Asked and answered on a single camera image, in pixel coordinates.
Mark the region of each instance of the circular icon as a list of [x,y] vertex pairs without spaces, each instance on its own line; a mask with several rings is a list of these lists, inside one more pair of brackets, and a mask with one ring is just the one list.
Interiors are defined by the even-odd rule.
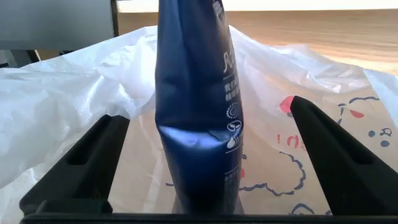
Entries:
[[232,147],[234,147],[236,145],[237,142],[238,142],[237,138],[231,137],[231,139],[228,141],[226,147],[228,149],[231,149]]
[[239,128],[241,128],[241,126],[242,126],[242,121],[236,120],[236,121],[232,121],[232,122],[230,122],[229,124],[227,124],[226,128],[227,128],[229,131],[236,131],[236,130],[238,130]]
[[234,119],[239,115],[239,107],[238,107],[238,103],[235,102],[233,104],[231,104],[228,109],[226,110],[226,116],[229,119]]

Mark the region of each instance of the wooden surface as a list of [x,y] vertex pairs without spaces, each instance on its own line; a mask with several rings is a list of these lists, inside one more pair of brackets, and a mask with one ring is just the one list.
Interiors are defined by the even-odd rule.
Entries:
[[[291,11],[291,10],[348,10],[348,9],[397,9],[398,1],[378,0],[223,0],[226,11]],[[159,0],[118,1],[119,12],[157,12]]]
[[[120,13],[120,34],[157,23],[157,13]],[[307,44],[333,60],[398,75],[398,9],[227,12],[228,22],[267,45]]]

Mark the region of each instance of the dark blue tube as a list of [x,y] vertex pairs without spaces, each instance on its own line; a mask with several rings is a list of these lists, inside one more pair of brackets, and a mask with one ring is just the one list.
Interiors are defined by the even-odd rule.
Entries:
[[236,213],[243,111],[217,0],[161,0],[155,120],[179,213]]

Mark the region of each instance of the crumpled plastic sheet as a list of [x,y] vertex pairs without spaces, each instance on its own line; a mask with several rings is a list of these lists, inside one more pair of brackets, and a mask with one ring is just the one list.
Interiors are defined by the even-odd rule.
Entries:
[[[21,197],[102,115],[134,119],[154,109],[156,33],[156,26],[144,27],[23,68],[0,69],[1,223],[22,218]],[[253,95],[272,97],[259,73],[334,94],[371,86],[397,126],[397,77],[333,62],[304,45],[262,45],[233,27],[231,35],[244,106]]]

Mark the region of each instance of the cartoon print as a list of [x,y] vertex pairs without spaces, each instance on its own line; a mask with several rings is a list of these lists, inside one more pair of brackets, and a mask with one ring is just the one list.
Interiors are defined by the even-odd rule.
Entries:
[[[298,203],[289,213],[289,215],[314,215],[315,212],[308,205],[304,203]],[[325,215],[332,215],[331,211],[328,210],[325,212]]]
[[[350,105],[350,104],[354,103],[355,101],[361,101],[361,100],[366,101],[366,100],[380,100],[380,99],[377,98],[377,97],[375,97],[375,96],[354,97],[354,98],[352,98],[352,99],[349,100],[348,104]],[[343,113],[344,113],[344,111],[345,111],[345,109],[346,109],[347,104],[345,104],[345,103],[340,103],[338,106],[341,107],[341,108],[340,108],[340,116],[342,116]],[[361,118],[364,117],[364,115],[363,115],[362,113],[357,112],[357,111],[355,111],[355,110],[349,110],[349,112],[350,112],[355,118],[361,119]],[[342,121],[343,121],[343,118],[340,118],[340,119],[337,121],[337,123],[341,125],[341,122],[342,122]]]
[[[392,131],[391,131],[390,128],[382,128],[382,129],[381,129],[380,136],[389,136],[389,137],[391,137],[391,134],[392,134]],[[376,135],[376,133],[375,133],[373,130],[372,130],[372,131],[369,131],[369,133],[368,133],[368,136],[369,136],[370,138],[374,137],[375,135]],[[388,147],[389,145],[390,145],[390,142],[387,141],[387,140],[382,140],[382,141],[380,142],[380,146],[381,146],[381,147]]]
[[[287,156],[291,160],[291,162],[296,164],[298,169],[301,171],[302,175],[299,178],[297,185],[295,187],[293,187],[292,190],[279,192],[278,190],[273,189],[272,187],[270,187],[269,183],[263,182],[263,183],[260,183],[260,184],[254,184],[252,186],[240,187],[239,191],[250,192],[250,191],[253,191],[255,189],[266,189],[269,192],[271,192],[272,194],[274,194],[275,196],[280,197],[281,195],[293,195],[295,190],[300,190],[304,186],[304,180],[307,178],[305,170],[303,169],[303,164],[300,161],[296,160],[294,158],[294,156],[292,156],[292,155],[290,155],[288,153],[284,153],[284,152],[279,152],[279,153]],[[243,154],[242,155],[242,159],[247,159],[247,155]],[[244,169],[242,169],[241,170],[241,178],[245,178],[245,176],[246,176],[246,173],[245,173]],[[172,186],[174,186],[174,184],[166,183],[166,186],[172,187]]]
[[288,117],[293,118],[293,114],[290,110],[290,106],[293,102],[293,98],[294,96],[288,96],[287,98],[285,98],[279,105],[279,108],[285,112],[287,114]]
[[[343,122],[343,115],[345,111],[347,110],[346,107],[356,101],[379,101],[380,99],[375,97],[375,96],[367,96],[367,97],[354,97],[349,100],[348,104],[346,103],[340,103],[338,106],[340,107],[340,116],[341,118],[337,121],[338,124],[341,125]],[[363,119],[365,118],[365,115],[357,112],[355,110],[349,110],[349,113],[357,119]],[[370,138],[375,138],[376,136],[379,136],[377,140],[380,140],[380,146],[381,147],[389,147],[390,146],[390,137],[392,136],[392,130],[390,128],[375,128],[371,129],[368,131],[368,136]]]

